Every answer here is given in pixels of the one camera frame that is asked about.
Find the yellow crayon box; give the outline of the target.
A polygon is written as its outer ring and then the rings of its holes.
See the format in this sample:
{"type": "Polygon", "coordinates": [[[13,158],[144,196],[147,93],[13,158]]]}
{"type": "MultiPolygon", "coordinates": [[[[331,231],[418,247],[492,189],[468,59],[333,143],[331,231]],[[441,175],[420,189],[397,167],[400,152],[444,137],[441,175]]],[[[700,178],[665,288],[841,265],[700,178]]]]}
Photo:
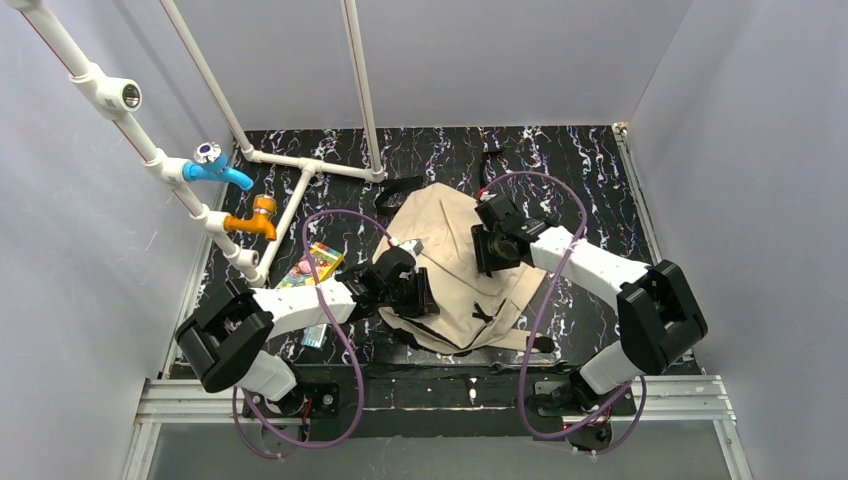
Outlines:
{"type": "Polygon", "coordinates": [[[310,255],[304,255],[286,275],[277,283],[276,289],[287,289],[303,285],[313,285],[317,275],[319,282],[333,276],[335,271],[344,263],[341,252],[320,242],[314,242],[310,247],[310,255]]]}

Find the beige student backpack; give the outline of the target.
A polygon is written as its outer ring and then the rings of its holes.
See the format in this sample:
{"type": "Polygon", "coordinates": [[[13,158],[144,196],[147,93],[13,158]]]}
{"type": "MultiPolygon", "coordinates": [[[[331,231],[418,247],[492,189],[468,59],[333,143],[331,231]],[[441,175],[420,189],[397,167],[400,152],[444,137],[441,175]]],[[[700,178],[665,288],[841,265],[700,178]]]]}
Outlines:
{"type": "Polygon", "coordinates": [[[479,222],[475,200],[442,183],[412,192],[387,227],[397,240],[419,239],[417,257],[425,268],[437,315],[402,316],[381,308],[383,322],[404,341],[442,355],[462,354],[482,347],[524,351],[530,333],[516,324],[547,273],[521,264],[480,273],[474,254],[472,227],[479,222]]]}

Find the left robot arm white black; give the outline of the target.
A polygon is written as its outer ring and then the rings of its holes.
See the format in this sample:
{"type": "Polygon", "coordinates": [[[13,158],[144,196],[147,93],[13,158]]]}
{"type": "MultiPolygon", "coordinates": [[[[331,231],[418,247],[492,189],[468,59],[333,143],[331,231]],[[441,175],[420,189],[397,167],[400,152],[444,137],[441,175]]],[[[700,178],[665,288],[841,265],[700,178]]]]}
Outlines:
{"type": "Polygon", "coordinates": [[[401,317],[439,314],[419,253],[392,246],[376,260],[346,267],[318,285],[267,289],[230,281],[177,328],[176,343],[206,392],[237,387],[280,400],[297,380],[284,360],[265,351],[268,340],[367,318],[380,308],[401,317]]]}

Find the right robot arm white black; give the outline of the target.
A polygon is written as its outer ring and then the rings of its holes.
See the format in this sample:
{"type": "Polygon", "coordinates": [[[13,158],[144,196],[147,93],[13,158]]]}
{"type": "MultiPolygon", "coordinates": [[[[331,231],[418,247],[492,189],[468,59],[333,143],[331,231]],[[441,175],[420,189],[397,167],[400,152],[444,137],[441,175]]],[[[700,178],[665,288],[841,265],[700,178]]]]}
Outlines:
{"type": "Polygon", "coordinates": [[[594,402],[639,375],[661,375],[708,333],[682,268],[630,260],[579,239],[548,218],[531,218],[502,195],[485,195],[472,229],[477,268],[528,266],[563,277],[613,307],[619,339],[569,375],[564,395],[594,402]]]}

